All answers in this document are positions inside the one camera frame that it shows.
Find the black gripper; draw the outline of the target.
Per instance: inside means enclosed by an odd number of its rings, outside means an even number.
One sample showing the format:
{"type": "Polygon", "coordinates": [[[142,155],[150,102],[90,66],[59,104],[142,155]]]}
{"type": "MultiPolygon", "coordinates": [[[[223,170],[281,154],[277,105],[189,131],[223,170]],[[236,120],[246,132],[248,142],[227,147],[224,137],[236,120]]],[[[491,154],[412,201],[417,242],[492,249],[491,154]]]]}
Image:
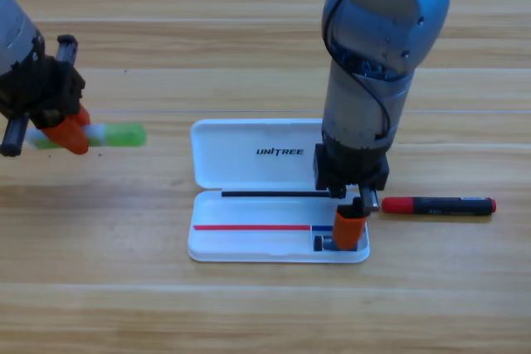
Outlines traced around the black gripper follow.
{"type": "Polygon", "coordinates": [[[389,165],[383,148],[352,149],[337,143],[317,143],[314,148],[314,184],[331,198],[346,197],[348,186],[357,186],[360,197],[350,205],[339,205],[334,219],[334,243],[351,250],[362,237],[368,211],[379,209],[378,191],[387,183],[389,165]]]}
{"type": "Polygon", "coordinates": [[[27,57],[1,75],[1,114],[7,118],[1,143],[4,157],[21,154],[29,122],[71,153],[89,150],[84,127],[90,124],[90,114],[80,104],[85,80],[75,68],[78,42],[72,35],[57,41],[53,57],[45,53],[44,41],[34,37],[27,57]]]}

